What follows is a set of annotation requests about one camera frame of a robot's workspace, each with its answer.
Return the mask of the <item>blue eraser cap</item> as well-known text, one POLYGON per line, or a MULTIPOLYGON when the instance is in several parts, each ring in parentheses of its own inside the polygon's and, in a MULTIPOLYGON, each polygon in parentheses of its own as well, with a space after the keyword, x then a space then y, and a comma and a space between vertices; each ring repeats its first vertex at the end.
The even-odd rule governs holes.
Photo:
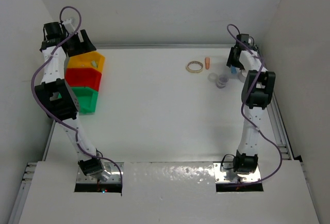
POLYGON ((231 71, 231 74, 237 74, 237 70, 233 66, 230 67, 230 71, 231 71))

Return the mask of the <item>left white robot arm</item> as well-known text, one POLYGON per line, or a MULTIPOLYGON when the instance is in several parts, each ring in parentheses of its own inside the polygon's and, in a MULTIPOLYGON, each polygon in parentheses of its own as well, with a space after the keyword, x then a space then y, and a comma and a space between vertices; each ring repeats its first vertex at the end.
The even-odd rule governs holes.
POLYGON ((43 33, 41 52, 44 64, 37 70, 37 73, 43 71, 43 77, 41 83, 36 85, 37 73, 33 75, 33 96, 45 113, 64 129, 76 151, 82 173, 104 181, 108 179, 107 171, 100 153, 85 134, 79 119, 78 98, 64 78, 67 42, 72 34, 67 33, 60 22, 44 24, 43 33))

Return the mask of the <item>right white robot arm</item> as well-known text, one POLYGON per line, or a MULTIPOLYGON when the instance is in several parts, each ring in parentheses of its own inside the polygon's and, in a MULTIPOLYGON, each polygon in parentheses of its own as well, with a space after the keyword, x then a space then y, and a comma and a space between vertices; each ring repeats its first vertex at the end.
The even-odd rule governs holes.
POLYGON ((238 34, 227 60, 228 67, 246 72, 241 94, 243 131, 233 161, 233 171, 238 174, 254 173, 257 169, 259 125, 271 103, 276 79, 276 74, 265 69, 258 53, 252 50, 249 38, 248 34, 238 34))

